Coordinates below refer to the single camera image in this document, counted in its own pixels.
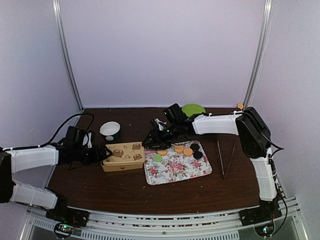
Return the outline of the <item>beige cookie tin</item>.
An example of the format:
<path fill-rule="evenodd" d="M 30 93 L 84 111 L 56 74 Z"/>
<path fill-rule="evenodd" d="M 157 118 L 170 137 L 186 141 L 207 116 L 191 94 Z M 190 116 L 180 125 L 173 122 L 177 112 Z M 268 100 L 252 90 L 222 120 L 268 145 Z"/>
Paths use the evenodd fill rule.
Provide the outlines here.
<path fill-rule="evenodd" d="M 103 171 L 106 173 L 141 169 L 143 166 L 144 166 L 143 163 L 127 164 L 127 165 L 108 165 L 103 162 L 101 163 L 101 167 Z"/>

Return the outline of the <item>silver metal tin lid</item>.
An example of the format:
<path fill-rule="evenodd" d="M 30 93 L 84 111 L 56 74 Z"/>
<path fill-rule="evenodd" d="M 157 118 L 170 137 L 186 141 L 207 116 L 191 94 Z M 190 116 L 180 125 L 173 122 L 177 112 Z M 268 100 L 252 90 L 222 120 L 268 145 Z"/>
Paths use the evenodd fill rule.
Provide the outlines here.
<path fill-rule="evenodd" d="M 145 149 L 142 142 L 107 144 L 106 147 L 112 155 L 102 161 L 105 166 L 134 165 L 145 162 Z"/>

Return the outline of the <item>floral rectangular tray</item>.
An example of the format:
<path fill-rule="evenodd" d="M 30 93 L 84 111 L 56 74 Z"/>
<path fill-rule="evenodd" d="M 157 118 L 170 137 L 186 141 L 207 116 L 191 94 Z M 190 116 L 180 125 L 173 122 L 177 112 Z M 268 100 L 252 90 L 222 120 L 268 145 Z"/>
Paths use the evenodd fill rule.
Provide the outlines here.
<path fill-rule="evenodd" d="M 201 159 L 193 157 L 194 151 L 190 148 L 192 143 L 199 144 L 198 151 L 203 154 Z M 176 153 L 175 146 L 183 146 L 183 153 Z M 153 156 L 158 154 L 158 150 L 146 148 L 144 151 L 144 173 L 146 182 L 151 186 L 199 178 L 210 175 L 213 171 L 201 143 L 197 140 L 174 143 L 166 150 L 167 154 L 162 155 L 161 162 L 153 161 Z"/>

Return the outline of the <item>metal tongs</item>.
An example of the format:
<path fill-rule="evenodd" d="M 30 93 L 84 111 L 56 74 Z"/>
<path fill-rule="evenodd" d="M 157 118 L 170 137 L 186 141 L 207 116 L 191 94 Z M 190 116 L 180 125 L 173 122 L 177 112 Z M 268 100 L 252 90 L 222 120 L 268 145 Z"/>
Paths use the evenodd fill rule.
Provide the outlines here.
<path fill-rule="evenodd" d="M 222 157 L 222 151 L 221 151 L 220 141 L 219 140 L 217 140 L 216 146 L 217 146 L 217 152 L 218 152 L 218 159 L 219 159 L 220 167 L 221 167 L 221 177 L 222 177 L 222 180 L 224 181 L 229 176 L 229 172 L 230 172 L 231 165 L 233 163 L 233 159 L 234 159 L 234 155 L 235 155 L 235 150 L 236 150 L 236 146 L 237 146 L 237 140 L 235 139 L 233 141 L 230 160 L 229 160 L 228 165 L 227 165 L 226 168 L 224 167 L 224 160 L 223 160 L 223 157 Z"/>

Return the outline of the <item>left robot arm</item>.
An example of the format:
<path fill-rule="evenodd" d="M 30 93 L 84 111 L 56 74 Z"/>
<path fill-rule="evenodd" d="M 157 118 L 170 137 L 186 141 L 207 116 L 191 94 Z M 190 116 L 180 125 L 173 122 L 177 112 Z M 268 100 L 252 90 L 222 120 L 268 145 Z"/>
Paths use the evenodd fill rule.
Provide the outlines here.
<path fill-rule="evenodd" d="M 43 166 L 71 165 L 80 162 L 84 166 L 107 160 L 112 151 L 104 144 L 93 143 L 94 133 L 74 126 L 67 129 L 59 142 L 43 145 L 11 147 L 0 150 L 0 202 L 16 202 L 43 207 L 52 211 L 61 222 L 72 218 L 63 198 L 48 189 L 34 187 L 13 179 L 13 174 Z"/>

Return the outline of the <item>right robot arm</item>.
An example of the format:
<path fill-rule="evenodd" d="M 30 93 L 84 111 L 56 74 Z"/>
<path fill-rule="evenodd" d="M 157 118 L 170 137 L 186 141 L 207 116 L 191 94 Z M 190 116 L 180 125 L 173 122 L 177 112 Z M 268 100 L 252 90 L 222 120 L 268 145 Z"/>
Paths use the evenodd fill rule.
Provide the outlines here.
<path fill-rule="evenodd" d="M 276 169 L 273 161 L 271 131 L 254 107 L 225 114 L 196 113 L 187 116 L 182 108 L 173 104 L 163 110 L 168 120 L 150 121 L 152 129 L 142 142 L 148 149 L 166 150 L 180 136 L 229 135 L 239 138 L 242 152 L 250 159 L 259 187 L 259 198 L 265 202 L 256 210 L 259 220 L 268 220 L 275 212 Z"/>

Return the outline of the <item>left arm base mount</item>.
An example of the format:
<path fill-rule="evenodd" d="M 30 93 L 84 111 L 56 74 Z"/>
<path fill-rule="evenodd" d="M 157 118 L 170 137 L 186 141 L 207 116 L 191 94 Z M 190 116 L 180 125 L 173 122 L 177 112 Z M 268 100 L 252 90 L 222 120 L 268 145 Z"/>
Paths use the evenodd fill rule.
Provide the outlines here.
<path fill-rule="evenodd" d="M 86 210 L 80 210 L 68 207 L 68 199 L 54 192 L 57 201 L 53 209 L 46 209 L 45 217 L 57 222 L 66 223 L 73 227 L 86 227 L 90 213 Z"/>

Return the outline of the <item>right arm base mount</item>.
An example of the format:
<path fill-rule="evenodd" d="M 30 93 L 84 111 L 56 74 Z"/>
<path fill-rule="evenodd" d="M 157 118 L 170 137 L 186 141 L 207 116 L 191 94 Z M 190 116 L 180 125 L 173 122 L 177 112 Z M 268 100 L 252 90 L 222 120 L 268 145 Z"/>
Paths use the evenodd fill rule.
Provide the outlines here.
<path fill-rule="evenodd" d="M 259 206 L 246 208 L 238 212 L 242 226 L 255 225 L 282 216 L 278 200 L 259 201 Z"/>

